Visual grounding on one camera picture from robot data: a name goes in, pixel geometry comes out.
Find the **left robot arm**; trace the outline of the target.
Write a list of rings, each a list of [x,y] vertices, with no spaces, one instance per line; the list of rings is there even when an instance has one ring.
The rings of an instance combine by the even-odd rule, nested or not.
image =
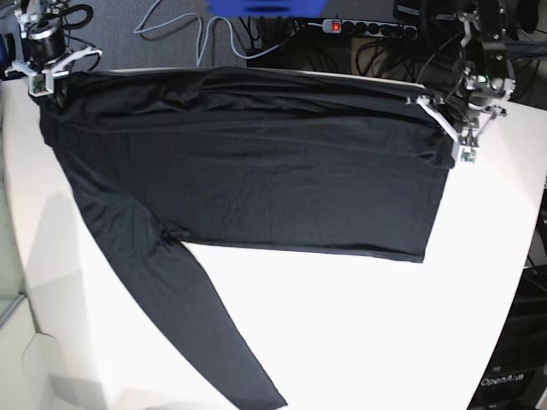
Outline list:
[[[516,88],[504,43],[507,8],[504,1],[472,1],[469,11],[455,13],[455,21],[461,23],[462,33],[435,51],[459,41],[455,85],[442,94],[409,97],[407,104],[421,107],[450,137],[454,162],[474,163],[481,137],[507,115],[499,103],[508,101]]]

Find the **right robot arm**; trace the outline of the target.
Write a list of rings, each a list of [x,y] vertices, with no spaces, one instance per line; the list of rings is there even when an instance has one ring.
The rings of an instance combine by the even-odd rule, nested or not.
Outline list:
[[[2,77],[25,77],[31,97],[47,97],[62,106],[67,95],[63,80],[74,64],[91,56],[99,62],[103,54],[95,44],[72,35],[91,22],[93,7],[69,1],[15,1],[13,9],[21,58],[14,46],[8,47]]]

